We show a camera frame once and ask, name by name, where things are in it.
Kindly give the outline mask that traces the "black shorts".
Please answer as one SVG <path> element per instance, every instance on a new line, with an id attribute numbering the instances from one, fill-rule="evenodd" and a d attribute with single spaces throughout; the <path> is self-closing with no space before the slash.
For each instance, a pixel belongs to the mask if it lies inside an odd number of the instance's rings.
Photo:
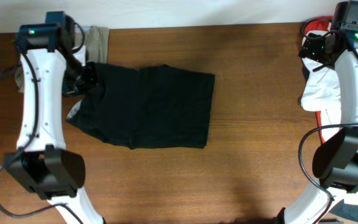
<path id="1" fill-rule="evenodd" d="M 138 70 L 96 63 L 96 85 L 66 121 L 115 146 L 206 146 L 215 76 L 160 65 Z"/>

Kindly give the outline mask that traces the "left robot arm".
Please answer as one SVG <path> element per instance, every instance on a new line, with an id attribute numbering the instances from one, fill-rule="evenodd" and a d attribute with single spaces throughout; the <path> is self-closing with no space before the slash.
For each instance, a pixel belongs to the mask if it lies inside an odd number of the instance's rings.
<path id="1" fill-rule="evenodd" d="M 54 11 L 46 13 L 44 23 L 22 25 L 16 34 L 23 117 L 17 152 L 5 154 L 2 167 L 67 223 L 104 223 L 85 191 L 85 162 L 67 151 L 63 137 L 62 97 L 87 86 L 82 78 L 86 47 L 75 45 L 78 26 L 63 11 Z"/>

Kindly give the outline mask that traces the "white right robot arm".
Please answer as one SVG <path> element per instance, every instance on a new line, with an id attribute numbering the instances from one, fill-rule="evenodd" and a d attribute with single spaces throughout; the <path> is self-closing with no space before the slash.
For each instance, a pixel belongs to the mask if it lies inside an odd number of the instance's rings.
<path id="1" fill-rule="evenodd" d="M 274 223 L 323 223 L 339 203 L 358 207 L 358 1 L 339 2 L 327 30 L 301 32 L 309 81 L 318 74 L 334 78 L 339 101 L 319 104 L 330 115 L 315 128 L 323 143 L 306 173 L 309 185 Z"/>

